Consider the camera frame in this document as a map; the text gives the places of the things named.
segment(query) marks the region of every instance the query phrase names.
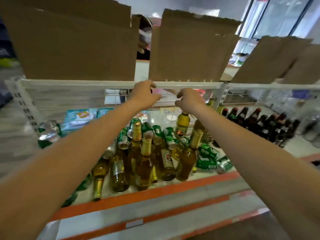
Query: forearm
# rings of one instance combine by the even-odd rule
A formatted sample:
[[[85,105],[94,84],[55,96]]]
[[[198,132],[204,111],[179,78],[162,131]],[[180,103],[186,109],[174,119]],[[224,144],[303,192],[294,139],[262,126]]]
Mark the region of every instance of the forearm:
[[[319,188],[315,187],[320,182],[316,169],[213,109],[200,106],[194,115],[283,225],[293,227],[292,222],[294,225],[302,220],[297,218],[299,215],[304,220],[319,220],[319,209],[314,207],[320,197]]]
[[[134,101],[128,101],[42,150],[4,178],[0,182],[0,236],[35,239],[138,112]]]

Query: brown cardboard box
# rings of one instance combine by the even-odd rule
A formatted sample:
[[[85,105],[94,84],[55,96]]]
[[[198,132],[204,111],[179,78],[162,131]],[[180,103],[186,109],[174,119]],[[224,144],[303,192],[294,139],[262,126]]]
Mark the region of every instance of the brown cardboard box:
[[[310,44],[287,72],[284,84],[314,84],[320,79],[320,44]]]
[[[113,0],[0,0],[29,79],[133,81],[139,19]]]
[[[263,36],[232,79],[233,83],[269,84],[279,78],[311,39]]]
[[[241,22],[165,9],[154,26],[149,79],[218,82],[237,44]]]

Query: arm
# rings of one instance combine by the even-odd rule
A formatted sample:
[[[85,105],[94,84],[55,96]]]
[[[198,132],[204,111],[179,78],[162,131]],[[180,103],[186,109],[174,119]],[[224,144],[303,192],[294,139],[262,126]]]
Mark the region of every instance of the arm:
[[[208,129],[292,239],[318,239],[319,171],[206,107],[196,91],[183,89],[180,97],[176,105]]]
[[[36,239],[120,130],[161,98],[137,83],[124,104],[30,158],[0,181],[1,239]]]

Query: left arm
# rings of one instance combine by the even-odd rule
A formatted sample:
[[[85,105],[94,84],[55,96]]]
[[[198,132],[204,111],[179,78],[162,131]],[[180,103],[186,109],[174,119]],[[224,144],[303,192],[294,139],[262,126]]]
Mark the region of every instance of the left arm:
[[[137,83],[127,102],[60,139],[0,180],[1,239],[36,239],[52,215],[93,168],[118,133],[161,98],[150,80]]]

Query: cardboard panel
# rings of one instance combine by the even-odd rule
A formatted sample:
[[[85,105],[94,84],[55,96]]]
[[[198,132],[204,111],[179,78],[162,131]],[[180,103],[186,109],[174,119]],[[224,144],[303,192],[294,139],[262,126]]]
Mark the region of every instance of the cardboard panel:
[[[130,27],[130,7],[112,0],[38,1],[0,3],[27,78],[134,80],[139,19]]]
[[[314,84],[320,79],[320,44],[310,44],[287,72],[284,84]]]
[[[311,39],[263,36],[232,79],[233,83],[269,84],[279,78]]]
[[[217,82],[239,37],[240,22],[165,9],[153,28],[149,78],[154,81]]]

